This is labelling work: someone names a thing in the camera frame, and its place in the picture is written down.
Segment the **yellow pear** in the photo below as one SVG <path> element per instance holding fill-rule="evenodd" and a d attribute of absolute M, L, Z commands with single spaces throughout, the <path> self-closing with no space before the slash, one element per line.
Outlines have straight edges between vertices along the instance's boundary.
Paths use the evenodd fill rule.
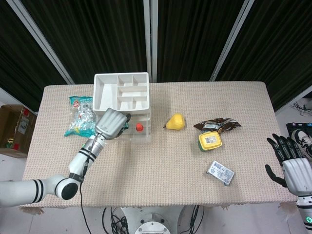
<path fill-rule="evenodd" d="M 180 113 L 174 114 L 166 123 L 164 128 L 181 130 L 185 126 L 184 116 Z"/>

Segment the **shoe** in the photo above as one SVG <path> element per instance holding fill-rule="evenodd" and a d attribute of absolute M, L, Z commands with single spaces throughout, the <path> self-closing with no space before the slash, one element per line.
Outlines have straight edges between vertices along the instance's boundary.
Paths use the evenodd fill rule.
<path fill-rule="evenodd" d="M 292 139 L 299 145 L 302 154 L 312 161 L 312 139 L 302 130 L 294 130 L 292 132 Z"/>

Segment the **black curtain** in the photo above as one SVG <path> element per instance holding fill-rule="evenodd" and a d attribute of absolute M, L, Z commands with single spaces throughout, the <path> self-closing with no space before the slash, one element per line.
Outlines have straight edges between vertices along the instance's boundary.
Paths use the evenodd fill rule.
<path fill-rule="evenodd" d="M 157 81 L 208 81 L 244 0 L 159 0 Z"/>
<path fill-rule="evenodd" d="M 275 110 L 312 85 L 312 1 L 256 0 L 217 81 L 263 81 Z"/>
<path fill-rule="evenodd" d="M 37 111 L 44 87 L 65 81 L 4 0 L 0 28 L 0 87 Z"/>
<path fill-rule="evenodd" d="M 142 0 L 22 0 L 77 84 L 146 72 Z"/>

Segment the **barcode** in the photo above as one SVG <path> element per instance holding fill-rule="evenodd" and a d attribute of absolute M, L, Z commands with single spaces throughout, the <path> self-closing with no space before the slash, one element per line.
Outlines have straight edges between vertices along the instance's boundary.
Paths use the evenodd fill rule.
<path fill-rule="evenodd" d="M 220 165 L 219 163 L 215 162 L 215 163 L 214 163 L 214 166 L 217 167 L 217 168 L 219 168 L 219 169 L 221 170 L 222 165 Z"/>

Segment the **textured fabric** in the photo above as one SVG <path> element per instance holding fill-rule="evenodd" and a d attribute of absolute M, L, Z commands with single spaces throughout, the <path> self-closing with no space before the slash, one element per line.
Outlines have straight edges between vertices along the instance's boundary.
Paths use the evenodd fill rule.
<path fill-rule="evenodd" d="M 312 85 L 312 1 L 256 0 L 216 81 L 263 81 L 275 110 Z"/>
<path fill-rule="evenodd" d="M 6 1 L 0 28 L 0 87 L 37 111 L 44 87 L 66 82 Z"/>
<path fill-rule="evenodd" d="M 159 0 L 157 81 L 208 81 L 244 0 Z"/>
<path fill-rule="evenodd" d="M 76 84 L 146 72 L 142 0 L 22 0 Z"/>
<path fill-rule="evenodd" d="M 24 179 L 68 175 L 68 165 L 86 139 L 64 137 L 69 126 L 69 96 L 92 95 L 93 85 L 45 88 Z M 82 185 L 85 206 L 164 206 L 291 201 L 295 196 L 272 182 L 264 165 L 281 176 L 281 167 L 266 138 L 279 134 L 262 82 L 185 82 L 150 84 L 152 143 L 107 144 Z M 163 129 L 176 112 L 185 116 L 180 131 Z M 222 133 L 223 145 L 201 152 L 193 125 L 231 117 L 242 127 Z M 217 160 L 235 172 L 229 186 L 206 175 Z M 31 206 L 79 206 L 80 195 L 61 200 L 53 195 Z"/>

